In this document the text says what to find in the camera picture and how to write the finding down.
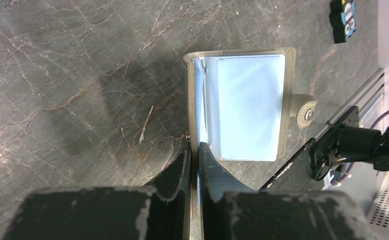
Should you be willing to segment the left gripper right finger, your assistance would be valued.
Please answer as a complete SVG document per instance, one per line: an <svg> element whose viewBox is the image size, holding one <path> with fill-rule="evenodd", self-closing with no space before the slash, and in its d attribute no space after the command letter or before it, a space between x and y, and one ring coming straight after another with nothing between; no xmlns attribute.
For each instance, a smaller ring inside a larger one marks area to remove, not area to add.
<svg viewBox="0 0 389 240"><path fill-rule="evenodd" d="M205 240L371 240L358 204L340 191L255 191L198 147Z"/></svg>

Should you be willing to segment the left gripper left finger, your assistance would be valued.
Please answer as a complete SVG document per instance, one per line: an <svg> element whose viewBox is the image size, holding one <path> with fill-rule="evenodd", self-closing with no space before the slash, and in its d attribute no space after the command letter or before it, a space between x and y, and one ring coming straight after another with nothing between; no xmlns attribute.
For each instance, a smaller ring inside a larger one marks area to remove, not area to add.
<svg viewBox="0 0 389 240"><path fill-rule="evenodd" d="M187 240L191 150L142 186L44 188L17 209L5 240Z"/></svg>

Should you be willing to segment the olive card holder wallet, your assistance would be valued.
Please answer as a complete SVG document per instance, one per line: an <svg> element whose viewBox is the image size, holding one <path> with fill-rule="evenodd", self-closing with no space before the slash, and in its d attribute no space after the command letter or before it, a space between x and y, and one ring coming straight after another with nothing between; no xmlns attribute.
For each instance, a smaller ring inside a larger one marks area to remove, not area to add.
<svg viewBox="0 0 389 240"><path fill-rule="evenodd" d="M258 191L284 165L290 133L308 127L317 100L294 93L297 51L197 51L184 56L194 184L192 239L216 223L211 203Z"/></svg>

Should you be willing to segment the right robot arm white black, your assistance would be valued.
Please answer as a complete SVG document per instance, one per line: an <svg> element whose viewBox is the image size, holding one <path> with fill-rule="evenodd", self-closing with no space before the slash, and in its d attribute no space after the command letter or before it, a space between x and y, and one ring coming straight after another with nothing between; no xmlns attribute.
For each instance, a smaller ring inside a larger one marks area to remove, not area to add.
<svg viewBox="0 0 389 240"><path fill-rule="evenodd" d="M319 182L333 168L364 162L373 169L389 172L389 127L376 129L340 124L330 129L310 150L312 178Z"/></svg>

